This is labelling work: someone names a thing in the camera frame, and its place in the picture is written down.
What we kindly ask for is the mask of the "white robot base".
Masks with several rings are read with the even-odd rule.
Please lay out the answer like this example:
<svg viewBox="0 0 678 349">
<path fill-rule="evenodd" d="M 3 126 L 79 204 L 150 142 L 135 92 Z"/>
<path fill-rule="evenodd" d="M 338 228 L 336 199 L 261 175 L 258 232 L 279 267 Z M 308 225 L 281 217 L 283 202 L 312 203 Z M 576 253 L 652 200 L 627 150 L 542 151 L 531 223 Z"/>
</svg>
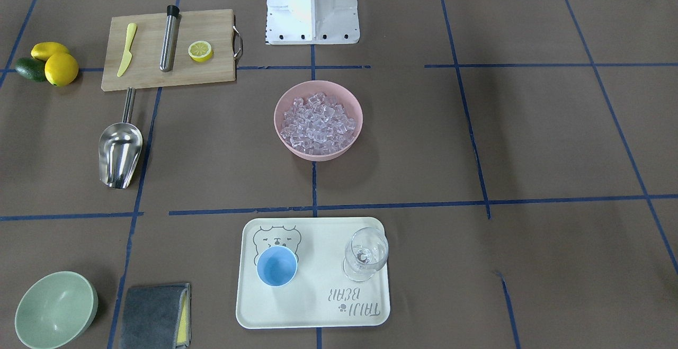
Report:
<svg viewBox="0 0 678 349">
<path fill-rule="evenodd" d="M 361 37 L 358 0 L 266 0 L 269 45 L 337 45 Z"/>
</svg>

